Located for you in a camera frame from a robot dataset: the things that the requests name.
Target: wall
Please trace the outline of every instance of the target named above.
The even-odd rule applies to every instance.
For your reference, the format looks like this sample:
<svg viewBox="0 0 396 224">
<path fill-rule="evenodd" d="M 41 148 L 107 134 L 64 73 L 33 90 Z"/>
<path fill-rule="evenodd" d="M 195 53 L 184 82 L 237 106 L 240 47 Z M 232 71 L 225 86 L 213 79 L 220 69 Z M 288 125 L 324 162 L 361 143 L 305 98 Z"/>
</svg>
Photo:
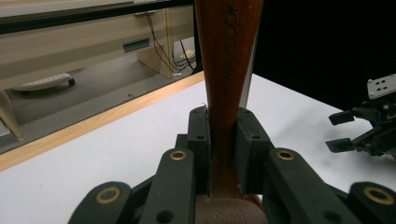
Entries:
<svg viewBox="0 0 396 224">
<path fill-rule="evenodd" d="M 265 0 L 253 72 L 341 109 L 396 73 L 390 1 Z"/>
</svg>

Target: brass screw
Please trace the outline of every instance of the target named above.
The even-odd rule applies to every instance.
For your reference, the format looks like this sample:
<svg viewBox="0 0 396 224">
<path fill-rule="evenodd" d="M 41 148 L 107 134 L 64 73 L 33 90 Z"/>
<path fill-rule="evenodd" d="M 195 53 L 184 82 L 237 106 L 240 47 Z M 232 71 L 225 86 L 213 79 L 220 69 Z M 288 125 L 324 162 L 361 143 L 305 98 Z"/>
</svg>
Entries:
<svg viewBox="0 0 396 224">
<path fill-rule="evenodd" d="M 385 205 L 391 205 L 395 203 L 395 199 L 389 193 L 382 189 L 369 186 L 364 188 L 363 192 L 367 198 L 375 201 L 376 203 L 382 203 Z"/>
<path fill-rule="evenodd" d="M 182 161 L 187 158 L 187 153 L 184 151 L 174 151 L 171 153 L 170 157 L 174 161 Z"/>
<path fill-rule="evenodd" d="M 120 189 L 116 187 L 110 187 L 107 189 L 103 189 L 96 195 L 96 202 L 100 204 L 113 203 L 115 202 L 121 195 Z"/>
<path fill-rule="evenodd" d="M 284 161 L 292 161 L 292 160 L 294 160 L 294 154 L 292 154 L 291 152 L 286 151 L 286 150 L 280 150 L 280 151 L 278 151 L 278 152 L 276 153 L 276 155 L 277 155 L 280 159 L 282 159 L 282 160 L 284 160 Z"/>
</svg>

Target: white table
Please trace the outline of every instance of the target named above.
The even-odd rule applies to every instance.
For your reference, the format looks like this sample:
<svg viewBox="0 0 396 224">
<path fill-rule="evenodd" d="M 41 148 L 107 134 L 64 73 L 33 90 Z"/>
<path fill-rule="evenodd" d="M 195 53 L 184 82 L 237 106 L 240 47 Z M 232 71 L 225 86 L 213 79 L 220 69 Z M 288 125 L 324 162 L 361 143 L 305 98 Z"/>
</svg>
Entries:
<svg viewBox="0 0 396 224">
<path fill-rule="evenodd" d="M 189 112 L 206 103 L 205 84 L 184 91 L 56 147 L 0 174 L 0 223 L 67 223 L 94 187 L 108 181 L 131 187 L 154 175 L 161 155 L 186 133 Z M 396 190 L 396 161 L 366 153 L 334 154 L 325 141 L 371 129 L 356 120 L 332 126 L 339 112 L 264 78 L 253 76 L 247 108 L 276 147 L 299 152 L 328 184 L 349 191 L 372 181 Z"/>
</svg>

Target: brown wooden handle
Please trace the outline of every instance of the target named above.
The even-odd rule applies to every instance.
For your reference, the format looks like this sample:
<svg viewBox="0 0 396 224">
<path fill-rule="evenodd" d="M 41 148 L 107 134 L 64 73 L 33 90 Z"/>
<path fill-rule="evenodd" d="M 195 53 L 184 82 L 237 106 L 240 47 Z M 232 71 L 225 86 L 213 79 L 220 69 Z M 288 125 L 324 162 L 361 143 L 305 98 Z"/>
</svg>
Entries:
<svg viewBox="0 0 396 224">
<path fill-rule="evenodd" d="M 262 3 L 262 0 L 195 2 L 212 135 L 213 197 L 221 194 L 216 192 L 218 180 L 232 169 L 233 129 Z"/>
<path fill-rule="evenodd" d="M 265 220 L 257 198 L 242 195 L 233 168 L 233 132 L 262 4 L 263 0 L 195 1 L 212 141 L 210 198 L 198 200 L 198 223 L 244 223 L 240 221 L 250 220 L 246 218 L 252 214 L 249 218 L 257 223 Z M 241 211 L 238 207 L 247 217 L 235 212 Z M 227 215 L 219 219 L 219 214 Z"/>
</svg>

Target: cable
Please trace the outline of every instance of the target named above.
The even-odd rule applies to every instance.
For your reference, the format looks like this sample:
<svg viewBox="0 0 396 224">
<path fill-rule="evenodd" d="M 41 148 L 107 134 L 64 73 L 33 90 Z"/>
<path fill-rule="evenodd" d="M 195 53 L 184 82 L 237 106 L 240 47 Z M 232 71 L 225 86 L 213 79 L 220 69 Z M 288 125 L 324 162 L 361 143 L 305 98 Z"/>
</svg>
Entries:
<svg viewBox="0 0 396 224">
<path fill-rule="evenodd" d="M 191 64 L 190 64 L 189 58 L 187 57 L 186 50 L 184 49 L 184 45 L 183 45 L 183 42 L 182 42 L 181 40 L 180 40 L 180 45 L 181 45 L 181 47 L 183 48 L 183 53 L 184 53 L 184 56 L 185 56 L 186 59 L 187 59 L 187 63 L 189 64 L 190 68 L 191 68 L 192 70 L 194 70 L 194 69 L 192 68 Z"/>
<path fill-rule="evenodd" d="M 163 47 L 161 46 L 160 42 L 158 41 L 157 37 L 155 36 L 154 33 L 154 27 L 152 24 L 152 20 L 151 20 L 151 16 L 149 15 L 149 13 L 146 11 L 145 12 L 146 18 L 148 19 L 148 25 L 152 34 L 152 38 L 154 41 L 154 49 L 155 52 L 157 53 L 158 57 L 166 64 L 166 66 L 175 73 L 175 71 L 177 71 L 177 73 L 181 72 L 182 70 L 184 70 L 185 68 L 187 68 L 186 62 L 188 64 L 188 66 L 193 70 L 191 63 L 196 61 L 196 57 L 192 57 L 190 59 L 187 58 L 187 53 L 186 50 L 184 49 L 183 43 L 180 40 L 180 44 L 181 47 L 183 48 L 183 53 L 184 56 L 186 57 L 186 59 L 180 60 L 178 62 L 175 61 L 175 55 L 174 55 L 174 44 L 172 43 L 172 59 L 173 59 L 173 63 L 171 63 L 168 55 L 166 54 L 166 52 L 163 50 Z M 161 51 L 163 52 L 163 54 L 165 55 L 167 61 L 161 56 L 160 52 L 158 52 L 157 48 L 160 48 Z"/>
</svg>

